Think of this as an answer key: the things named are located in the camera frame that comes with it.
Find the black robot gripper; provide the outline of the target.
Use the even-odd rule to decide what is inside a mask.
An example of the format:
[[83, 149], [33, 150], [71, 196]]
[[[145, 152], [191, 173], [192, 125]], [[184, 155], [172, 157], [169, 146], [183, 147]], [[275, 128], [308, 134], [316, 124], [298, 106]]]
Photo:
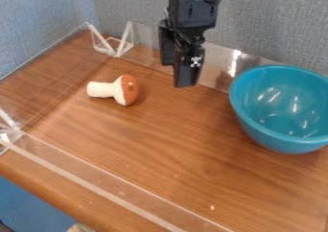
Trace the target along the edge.
[[216, 27], [219, 5], [223, 0], [169, 0], [165, 19], [160, 24], [162, 64], [175, 63], [175, 86], [196, 86], [201, 74], [204, 56], [179, 57], [177, 46], [201, 47], [204, 33]]

